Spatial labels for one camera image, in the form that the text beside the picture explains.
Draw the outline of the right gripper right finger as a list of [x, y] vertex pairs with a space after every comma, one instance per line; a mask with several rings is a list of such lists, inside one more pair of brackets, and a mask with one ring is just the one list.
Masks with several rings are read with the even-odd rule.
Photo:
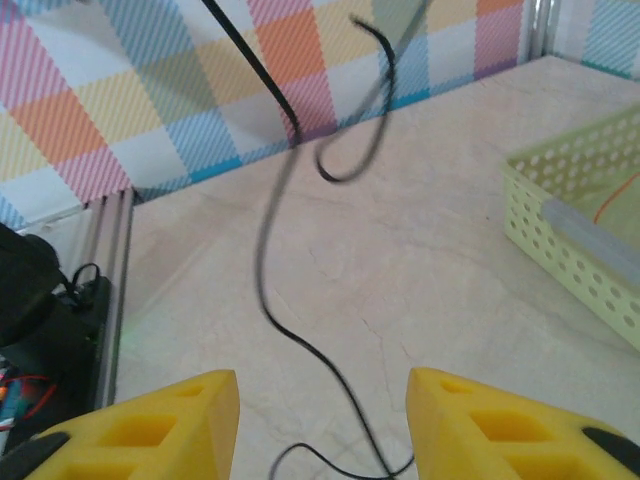
[[421, 479], [636, 479], [639, 446], [610, 425], [437, 369], [409, 373]]

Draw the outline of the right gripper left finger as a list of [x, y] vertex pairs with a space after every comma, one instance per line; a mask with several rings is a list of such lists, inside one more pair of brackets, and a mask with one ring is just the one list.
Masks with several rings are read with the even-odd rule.
[[236, 374], [215, 370], [54, 425], [1, 459], [4, 479], [227, 479]]

